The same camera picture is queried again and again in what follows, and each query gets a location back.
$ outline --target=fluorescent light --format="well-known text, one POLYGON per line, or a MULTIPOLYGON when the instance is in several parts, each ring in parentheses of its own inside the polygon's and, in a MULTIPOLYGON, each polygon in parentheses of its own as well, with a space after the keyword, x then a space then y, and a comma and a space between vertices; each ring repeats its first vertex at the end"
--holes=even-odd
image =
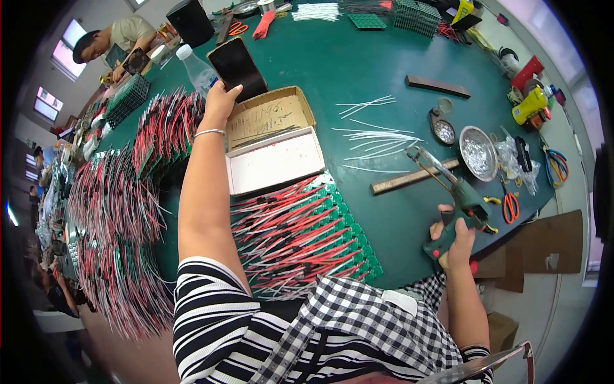
POLYGON ((10 220, 13 222, 13 224, 15 224, 15 226, 17 227, 19 225, 19 223, 17 222, 17 219, 15 219, 15 215, 13 214, 13 211, 10 209, 10 206, 8 203, 6 203, 6 211, 9 213, 9 218, 10 220))

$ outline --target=smartphone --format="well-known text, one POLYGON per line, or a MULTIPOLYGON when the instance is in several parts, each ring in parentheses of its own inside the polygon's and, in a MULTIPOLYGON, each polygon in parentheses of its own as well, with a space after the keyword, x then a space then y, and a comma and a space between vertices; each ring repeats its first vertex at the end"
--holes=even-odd
POLYGON ((224 81, 226 91, 243 84, 243 91, 237 97, 240 103, 268 92, 266 82, 247 50, 241 37, 235 37, 207 54, 207 59, 224 81))

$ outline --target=green table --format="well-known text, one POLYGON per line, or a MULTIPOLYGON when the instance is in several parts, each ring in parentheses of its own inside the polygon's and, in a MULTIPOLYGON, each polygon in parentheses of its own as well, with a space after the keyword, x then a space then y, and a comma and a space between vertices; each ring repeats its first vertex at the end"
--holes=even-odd
MULTIPOLYGON (((530 196, 526 187, 518 190, 520 217, 507 225, 500 206, 493 206, 490 224, 499 229, 498 235, 478 233, 473 251, 477 252, 506 235, 553 196, 554 190, 546 181, 543 155, 537 134, 528 134, 511 116, 511 106, 505 96, 509 83, 499 76, 494 63, 477 47, 455 45, 443 37, 428 39, 416 33, 393 28, 384 31, 359 31, 341 16, 337 22, 308 20, 292 22, 291 16, 275 20, 266 39, 254 41, 251 34, 260 17, 245 21, 249 30, 244 36, 269 89, 299 86, 316 118, 317 136, 324 153, 326 167, 335 178, 348 207, 364 228, 384 269, 384 275, 375 285, 396 288, 427 276, 433 265, 423 253, 429 226, 438 220, 438 203, 452 203, 449 194, 436 181, 430 179, 413 186, 374 197, 369 185, 391 177, 390 174, 370 173, 342 167, 343 159, 354 155, 343 132, 331 128, 362 129, 349 119, 341 120, 339 112, 345 108, 337 103, 362 103, 393 95, 395 104, 372 106, 351 118, 389 128, 414 131, 427 141, 427 150, 439 159, 458 156, 457 148, 443 147, 433 139, 427 112, 437 105, 441 93, 408 88, 406 74, 436 79, 466 87, 471 98, 463 100, 449 96, 454 111, 446 116, 457 133, 466 125, 480 127, 486 133, 504 137, 503 125, 512 135, 522 135, 530 145, 533 159, 542 163, 538 176, 539 191, 530 196)), ((215 39, 195 49, 204 58, 211 51, 215 39)), ((173 58, 162 70, 154 68, 147 74, 152 82, 149 96, 166 90, 173 91, 183 85, 193 89, 183 64, 173 58)), ((138 116, 144 106, 132 113, 112 133, 102 140, 100 150, 110 145, 120 147, 132 141, 136 133, 138 116)), ((363 168, 380 170, 416 170, 418 167, 404 154, 379 159, 346 162, 363 168)), ((471 184, 484 195, 503 196, 500 182, 489 183, 469 178, 471 184)), ((168 231, 164 243, 157 246, 158 263, 165 280, 175 280, 177 267, 177 211, 181 176, 169 187, 161 204, 174 215, 165 217, 168 231)))

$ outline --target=pliers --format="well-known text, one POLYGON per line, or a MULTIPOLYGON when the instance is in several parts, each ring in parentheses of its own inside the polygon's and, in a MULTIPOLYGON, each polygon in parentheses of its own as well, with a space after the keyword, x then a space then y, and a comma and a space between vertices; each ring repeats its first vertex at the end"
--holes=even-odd
MULTIPOLYGON (((496 205, 501 205, 501 199, 494 197, 494 196, 484 196, 483 197, 484 201, 486 203, 493 203, 496 205)), ((488 225, 488 223, 486 223, 486 225, 484 226, 484 229, 482 230, 490 235, 496 235, 499 230, 497 228, 493 228, 490 225, 488 225)))

